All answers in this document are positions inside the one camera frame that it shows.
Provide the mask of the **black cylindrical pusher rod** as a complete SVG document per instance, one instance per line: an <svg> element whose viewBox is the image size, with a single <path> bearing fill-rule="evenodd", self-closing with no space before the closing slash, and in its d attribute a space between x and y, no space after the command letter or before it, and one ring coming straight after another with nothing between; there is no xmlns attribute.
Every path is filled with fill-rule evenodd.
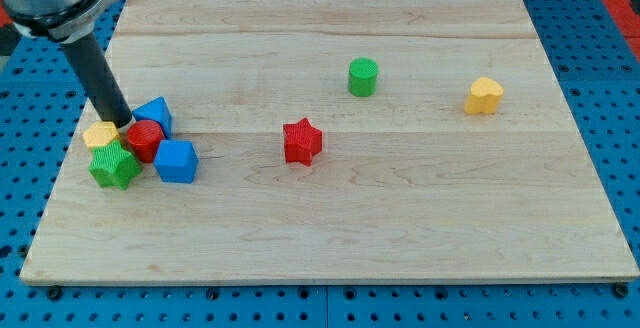
<svg viewBox="0 0 640 328"><path fill-rule="evenodd" d="M95 34L63 43L61 49L99 118L113 122L117 128L129 124L133 118L131 109Z"/></svg>

